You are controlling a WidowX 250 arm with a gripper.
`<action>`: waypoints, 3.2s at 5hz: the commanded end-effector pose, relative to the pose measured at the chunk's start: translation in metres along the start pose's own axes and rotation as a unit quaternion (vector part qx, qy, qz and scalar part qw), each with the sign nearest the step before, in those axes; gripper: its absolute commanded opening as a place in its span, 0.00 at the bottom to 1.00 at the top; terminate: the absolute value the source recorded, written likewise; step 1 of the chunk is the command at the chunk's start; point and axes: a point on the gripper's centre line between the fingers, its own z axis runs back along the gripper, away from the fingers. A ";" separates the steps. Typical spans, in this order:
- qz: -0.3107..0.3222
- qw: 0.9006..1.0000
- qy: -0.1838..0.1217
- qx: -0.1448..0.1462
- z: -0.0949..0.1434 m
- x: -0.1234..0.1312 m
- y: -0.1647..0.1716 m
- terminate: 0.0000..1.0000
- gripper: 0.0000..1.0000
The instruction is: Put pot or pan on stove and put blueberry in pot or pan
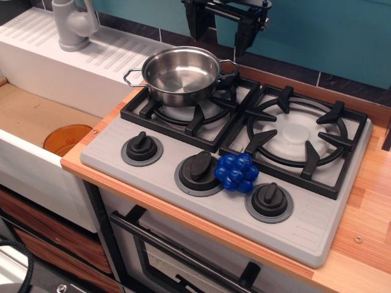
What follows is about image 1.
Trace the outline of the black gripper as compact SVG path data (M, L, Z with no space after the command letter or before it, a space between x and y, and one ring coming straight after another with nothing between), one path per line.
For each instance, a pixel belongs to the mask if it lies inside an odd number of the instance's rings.
M194 41L202 38L214 24L214 16L238 23L235 35L235 56L242 56L250 48L258 31L268 27L271 1L182 1L189 33Z

